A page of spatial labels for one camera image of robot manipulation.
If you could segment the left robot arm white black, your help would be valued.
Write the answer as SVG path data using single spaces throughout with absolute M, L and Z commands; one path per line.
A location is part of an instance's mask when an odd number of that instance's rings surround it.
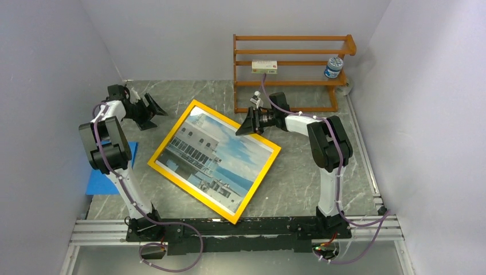
M 132 153 L 120 123 L 130 119 L 144 131 L 156 127 L 154 116 L 167 112 L 148 93 L 139 96 L 120 84 L 108 86 L 107 91 L 107 98 L 94 107 L 93 119 L 79 126 L 80 137 L 89 164 L 107 176 L 126 204 L 129 233 L 156 241 L 164 225 L 135 180 Z

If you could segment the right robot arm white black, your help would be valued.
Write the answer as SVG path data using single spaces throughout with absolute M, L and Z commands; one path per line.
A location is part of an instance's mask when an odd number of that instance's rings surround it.
M 340 201 L 340 179 L 353 155 L 352 145 L 337 116 L 326 119 L 290 111 L 282 92 L 269 96 L 270 108 L 263 106 L 260 92 L 250 98 L 253 107 L 236 131 L 237 136 L 261 135 L 266 127 L 275 126 L 285 132 L 299 133 L 309 139 L 311 155 L 320 171 L 320 198 L 316 209 L 315 230 L 323 238 L 342 234 L 349 224 L 343 218 Z

